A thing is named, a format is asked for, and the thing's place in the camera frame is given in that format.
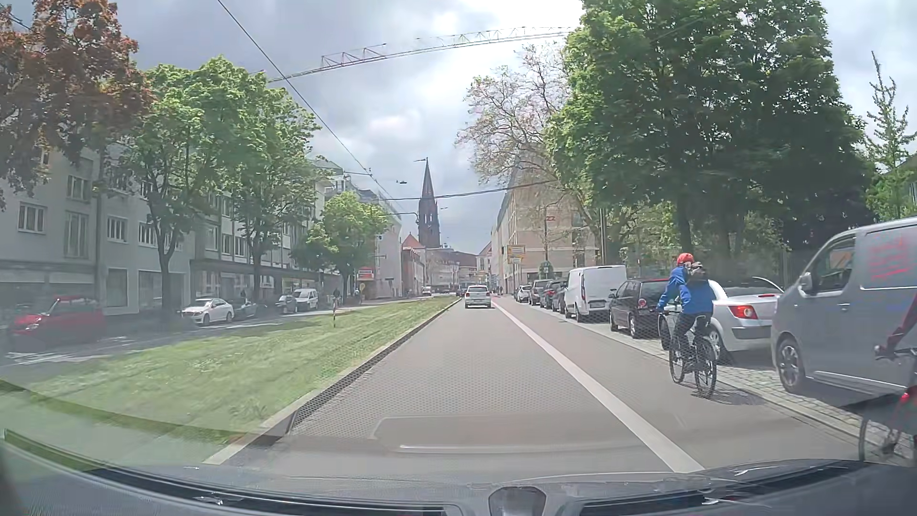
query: red-leaved tree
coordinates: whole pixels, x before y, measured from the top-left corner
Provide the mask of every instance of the red-leaved tree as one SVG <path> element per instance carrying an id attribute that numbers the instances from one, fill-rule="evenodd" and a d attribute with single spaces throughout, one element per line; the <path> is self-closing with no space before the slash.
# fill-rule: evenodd
<path id="1" fill-rule="evenodd" d="M 45 178 L 40 150 L 78 163 L 83 148 L 102 149 L 153 100 L 114 2 L 33 4 L 30 27 L 0 7 L 0 179 L 29 195 Z"/>

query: pole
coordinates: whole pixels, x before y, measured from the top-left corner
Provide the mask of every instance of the pole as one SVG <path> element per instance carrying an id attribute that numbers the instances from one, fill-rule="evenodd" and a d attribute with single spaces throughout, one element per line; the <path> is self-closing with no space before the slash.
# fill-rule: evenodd
<path id="1" fill-rule="evenodd" d="M 602 243 L 599 245 L 599 250 L 602 257 L 602 265 L 608 264 L 608 219 L 605 214 L 605 208 L 599 208 L 599 240 Z"/>

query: person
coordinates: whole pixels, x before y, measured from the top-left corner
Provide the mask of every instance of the person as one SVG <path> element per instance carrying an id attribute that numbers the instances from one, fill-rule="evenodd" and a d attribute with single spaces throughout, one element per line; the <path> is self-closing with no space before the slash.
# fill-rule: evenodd
<path id="1" fill-rule="evenodd" d="M 713 300 L 715 298 L 710 282 L 706 280 L 691 280 L 689 270 L 694 264 L 694 256 L 690 252 L 679 254 L 675 268 L 668 276 L 668 286 L 656 304 L 656 311 L 661 312 L 668 300 L 676 294 L 681 299 L 681 313 L 675 322 L 674 338 L 681 350 L 687 349 L 687 333 L 701 315 L 707 316 L 698 321 L 695 333 L 706 335 L 707 321 L 713 315 Z M 694 357 L 686 357 L 685 371 L 690 372 L 694 367 Z"/>

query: white van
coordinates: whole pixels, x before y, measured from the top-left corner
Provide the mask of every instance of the white van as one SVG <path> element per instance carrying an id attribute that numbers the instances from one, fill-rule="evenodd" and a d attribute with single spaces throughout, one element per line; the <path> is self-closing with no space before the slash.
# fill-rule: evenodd
<path id="1" fill-rule="evenodd" d="M 570 271 L 564 304 L 576 320 L 608 317 L 608 295 L 627 281 L 624 265 L 596 265 Z"/>

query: bicycle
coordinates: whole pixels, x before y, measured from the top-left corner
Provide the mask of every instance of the bicycle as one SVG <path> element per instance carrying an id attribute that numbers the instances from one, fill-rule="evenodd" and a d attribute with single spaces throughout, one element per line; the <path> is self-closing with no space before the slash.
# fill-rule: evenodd
<path id="1" fill-rule="evenodd" d="M 887 398 L 879 398 L 864 407 L 863 420 L 860 422 L 859 438 L 856 443 L 859 460 L 917 467 L 917 454 L 914 452 L 917 450 L 917 435 L 911 434 L 910 457 L 901 453 L 907 446 L 903 443 L 899 444 L 904 430 L 917 428 L 917 425 L 914 424 L 917 422 L 917 379 L 915 379 L 915 375 L 917 375 L 917 348 L 905 348 L 894 350 L 891 353 L 883 353 L 881 348 L 876 346 L 875 350 L 876 360 L 894 360 L 895 358 L 908 356 L 914 360 L 911 364 L 908 386 L 903 394 L 893 401 L 889 401 Z M 879 435 L 876 432 L 870 432 L 868 426 L 871 422 L 885 427 L 887 431 L 879 431 Z M 871 454 L 867 449 L 874 443 L 878 443 L 878 450 Z"/>
<path id="2" fill-rule="evenodd" d="M 676 310 L 664 310 L 663 318 L 670 314 L 680 313 Z M 672 376 L 672 381 L 680 384 L 685 379 L 685 358 L 694 357 L 694 387 L 702 398 L 709 398 L 716 389 L 716 351 L 713 349 L 713 343 L 705 335 L 698 334 L 694 328 L 699 322 L 706 322 L 707 316 L 700 315 L 694 321 L 694 324 L 685 334 L 688 337 L 688 350 L 684 353 L 681 350 L 680 342 L 671 342 L 668 345 L 668 371 Z M 662 340 L 665 347 L 666 336 L 660 333 L 659 339 Z"/>

